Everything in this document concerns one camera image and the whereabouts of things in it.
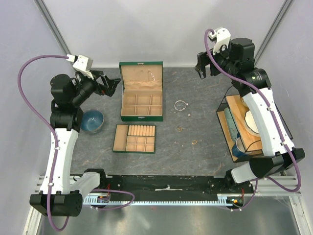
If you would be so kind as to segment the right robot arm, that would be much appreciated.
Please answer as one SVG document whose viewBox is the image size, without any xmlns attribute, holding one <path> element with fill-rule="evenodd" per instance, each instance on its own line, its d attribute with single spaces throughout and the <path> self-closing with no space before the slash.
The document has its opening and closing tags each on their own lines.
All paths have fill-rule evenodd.
<svg viewBox="0 0 313 235">
<path fill-rule="evenodd" d="M 268 178 L 288 192 L 299 191 L 302 184 L 298 162 L 305 157 L 302 148 L 296 148 L 289 138 L 277 111 L 269 77 L 264 69 L 255 67 L 255 45 L 251 39 L 236 38 L 222 43 L 217 51 L 209 48 L 209 36 L 205 36 L 205 52 L 197 54 L 195 70 L 200 78 L 206 78 L 206 66 L 210 75 L 220 73 L 232 80 L 251 111 L 262 142 L 261 156 L 251 157 L 247 164 L 227 172 L 224 187 L 228 192 L 239 190 L 242 183 Z M 294 167 L 297 177 L 295 188 L 286 188 L 272 175 Z"/>
</svg>

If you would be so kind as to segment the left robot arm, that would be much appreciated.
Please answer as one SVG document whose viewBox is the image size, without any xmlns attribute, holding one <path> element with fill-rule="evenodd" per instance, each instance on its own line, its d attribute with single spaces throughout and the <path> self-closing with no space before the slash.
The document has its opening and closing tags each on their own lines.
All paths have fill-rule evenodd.
<svg viewBox="0 0 313 235">
<path fill-rule="evenodd" d="M 48 216 L 77 217 L 84 198 L 93 190 L 107 188 L 105 172 L 90 168 L 74 184 L 70 183 L 70 168 L 74 146 L 83 120 L 81 105 L 92 95 L 111 97 L 119 78 L 109 79 L 102 71 L 93 70 L 91 77 L 76 72 L 71 78 L 66 74 L 54 76 L 51 81 L 51 149 L 44 182 L 39 193 L 30 196 L 30 205 Z"/>
</svg>

